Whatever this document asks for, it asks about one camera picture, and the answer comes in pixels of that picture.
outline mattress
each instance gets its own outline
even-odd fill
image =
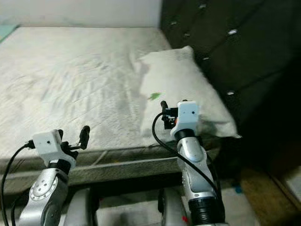
[[[169,48],[156,28],[18,28],[0,44],[0,173],[33,134],[62,129],[63,140],[73,143],[84,125],[91,128],[90,141],[71,172],[72,183],[159,173],[142,170],[150,161],[162,161],[162,172],[177,171],[163,161],[174,164],[171,154],[140,135],[146,99],[132,66],[141,56]],[[138,168],[121,176],[120,163],[133,161]],[[23,150],[8,191],[30,186],[43,167],[34,150]],[[115,171],[99,173],[99,167]]]

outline tufted headboard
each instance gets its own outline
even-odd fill
[[[297,56],[300,18],[299,0],[164,0],[161,29],[173,48],[193,47],[244,133]]]

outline white pillow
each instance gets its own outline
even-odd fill
[[[176,107],[184,99],[194,100],[199,105],[198,134],[239,137],[232,116],[194,63],[191,47],[149,53],[138,59],[134,68],[144,76],[140,88],[140,94],[147,99],[140,128],[143,137],[151,136],[151,125],[162,111],[162,100],[167,102],[168,107]],[[156,132],[165,140],[170,140],[162,123],[156,126]]]

